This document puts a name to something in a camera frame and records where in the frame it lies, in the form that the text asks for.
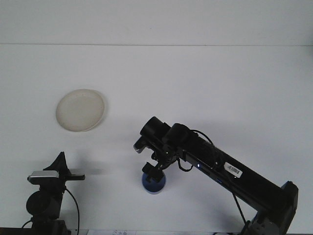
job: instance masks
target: blue object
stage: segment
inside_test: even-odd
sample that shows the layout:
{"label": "blue object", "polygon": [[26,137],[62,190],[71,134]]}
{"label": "blue object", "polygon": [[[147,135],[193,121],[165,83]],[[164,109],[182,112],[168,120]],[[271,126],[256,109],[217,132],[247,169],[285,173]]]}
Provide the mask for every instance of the blue object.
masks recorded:
{"label": "blue object", "polygon": [[150,182],[147,181],[146,180],[147,177],[148,175],[146,173],[143,173],[141,181],[142,181],[142,185],[148,191],[148,193],[157,194],[164,188],[165,183],[166,183],[165,176],[158,183],[154,181],[153,179],[151,179]]}

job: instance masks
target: white table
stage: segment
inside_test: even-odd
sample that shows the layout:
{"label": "white table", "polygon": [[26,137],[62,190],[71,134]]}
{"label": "white table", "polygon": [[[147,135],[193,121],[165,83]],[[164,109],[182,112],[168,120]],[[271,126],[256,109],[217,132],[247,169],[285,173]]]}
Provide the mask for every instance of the white table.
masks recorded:
{"label": "white table", "polygon": [[[60,151],[85,181],[68,182],[82,229],[239,231],[231,193],[200,171],[165,170],[158,195],[141,186],[151,151],[132,146],[156,116],[210,136],[217,147],[281,186],[299,187],[289,233],[312,231],[313,47],[0,46],[0,221],[19,227],[38,187],[27,182]],[[68,92],[103,94],[96,128],[73,133],[55,109]],[[251,219],[256,211],[241,202]],[[64,196],[61,218],[76,227]]]}

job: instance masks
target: white wall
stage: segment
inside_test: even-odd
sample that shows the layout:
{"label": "white wall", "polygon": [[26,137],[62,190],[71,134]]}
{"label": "white wall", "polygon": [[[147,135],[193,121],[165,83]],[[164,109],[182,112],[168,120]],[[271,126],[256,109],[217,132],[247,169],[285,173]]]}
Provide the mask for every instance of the white wall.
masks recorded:
{"label": "white wall", "polygon": [[0,43],[313,45],[311,0],[1,1]]}

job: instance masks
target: white paper plate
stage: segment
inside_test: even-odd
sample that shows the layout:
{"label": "white paper plate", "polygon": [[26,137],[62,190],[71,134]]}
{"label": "white paper plate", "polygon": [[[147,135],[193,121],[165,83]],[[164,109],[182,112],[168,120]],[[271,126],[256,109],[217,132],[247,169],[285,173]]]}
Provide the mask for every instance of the white paper plate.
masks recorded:
{"label": "white paper plate", "polygon": [[70,131],[87,131],[96,126],[104,113],[104,101],[96,91],[75,90],[64,96],[58,104],[58,123]]}

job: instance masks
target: white surface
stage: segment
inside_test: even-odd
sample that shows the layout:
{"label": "white surface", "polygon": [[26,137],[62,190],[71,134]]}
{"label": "white surface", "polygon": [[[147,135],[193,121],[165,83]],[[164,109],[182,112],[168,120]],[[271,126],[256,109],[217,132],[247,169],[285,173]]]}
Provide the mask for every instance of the white surface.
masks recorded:
{"label": "white surface", "polygon": [[87,131],[95,127],[104,112],[100,94],[89,89],[78,89],[66,94],[56,110],[58,123],[70,131]]}
{"label": "white surface", "polygon": [[0,43],[313,45],[313,1],[1,0]]}
{"label": "white surface", "polygon": [[[281,186],[299,187],[289,233],[312,232],[313,47],[0,46],[0,221],[19,227],[37,186],[34,170],[65,151],[82,229],[239,231],[232,195],[200,171],[173,165],[158,195],[141,186],[151,151],[132,145],[156,116],[210,136],[217,147]],[[58,125],[64,94],[100,91],[103,122],[73,133]],[[255,211],[241,203],[246,218]],[[61,217],[76,227],[64,196]]]}

